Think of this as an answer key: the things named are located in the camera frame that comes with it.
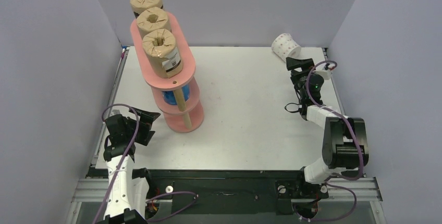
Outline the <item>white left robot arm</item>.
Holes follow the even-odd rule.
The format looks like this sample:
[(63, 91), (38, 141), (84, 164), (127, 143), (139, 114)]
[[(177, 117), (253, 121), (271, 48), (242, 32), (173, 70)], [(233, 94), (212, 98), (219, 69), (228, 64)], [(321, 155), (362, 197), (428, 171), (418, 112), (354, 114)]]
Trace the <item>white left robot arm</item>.
[(108, 130), (103, 158), (108, 187), (93, 223), (146, 223), (146, 198), (155, 193), (155, 183), (146, 168), (134, 169), (136, 144), (147, 146), (160, 113), (128, 107), (135, 118), (120, 113), (102, 116)]

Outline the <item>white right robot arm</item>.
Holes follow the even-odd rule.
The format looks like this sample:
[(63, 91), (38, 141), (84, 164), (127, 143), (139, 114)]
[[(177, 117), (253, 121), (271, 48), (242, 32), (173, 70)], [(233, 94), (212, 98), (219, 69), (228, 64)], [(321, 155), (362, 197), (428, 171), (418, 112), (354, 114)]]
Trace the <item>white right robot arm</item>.
[(337, 62), (331, 60), (315, 64), (313, 59), (286, 58), (286, 68), (298, 98), (296, 113), (323, 130), (322, 153), (314, 163), (303, 168), (304, 177), (294, 182), (295, 192), (308, 196), (315, 184), (331, 178), (343, 178), (344, 171), (358, 171), (353, 180), (363, 176), (369, 161), (366, 126), (362, 118), (345, 116), (322, 101), (321, 89), (331, 79)]

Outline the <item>brown roll front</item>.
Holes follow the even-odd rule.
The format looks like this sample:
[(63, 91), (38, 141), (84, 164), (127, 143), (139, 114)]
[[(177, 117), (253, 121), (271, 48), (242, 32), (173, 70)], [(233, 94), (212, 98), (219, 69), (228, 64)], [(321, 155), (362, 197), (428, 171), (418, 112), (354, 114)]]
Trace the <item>brown roll front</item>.
[(168, 13), (158, 7), (149, 8), (139, 14), (136, 18), (136, 25), (141, 38), (158, 29), (171, 31)]

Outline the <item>brown paper roll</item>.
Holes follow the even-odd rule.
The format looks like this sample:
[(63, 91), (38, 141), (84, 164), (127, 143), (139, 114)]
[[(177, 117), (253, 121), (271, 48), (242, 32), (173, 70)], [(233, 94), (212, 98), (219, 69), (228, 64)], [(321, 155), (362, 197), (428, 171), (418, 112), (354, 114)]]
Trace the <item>brown paper roll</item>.
[(163, 0), (130, 0), (130, 6), (136, 18), (149, 8), (164, 8)]

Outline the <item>white dotted roll top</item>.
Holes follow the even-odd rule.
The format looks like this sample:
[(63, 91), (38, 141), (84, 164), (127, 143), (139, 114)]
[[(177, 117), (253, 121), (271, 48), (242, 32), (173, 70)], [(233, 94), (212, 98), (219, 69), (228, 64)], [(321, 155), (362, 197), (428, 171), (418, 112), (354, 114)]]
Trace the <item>white dotted roll top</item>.
[(291, 34), (283, 33), (273, 41), (271, 50), (282, 61), (286, 62), (287, 57), (297, 59), (302, 47), (292, 38)]

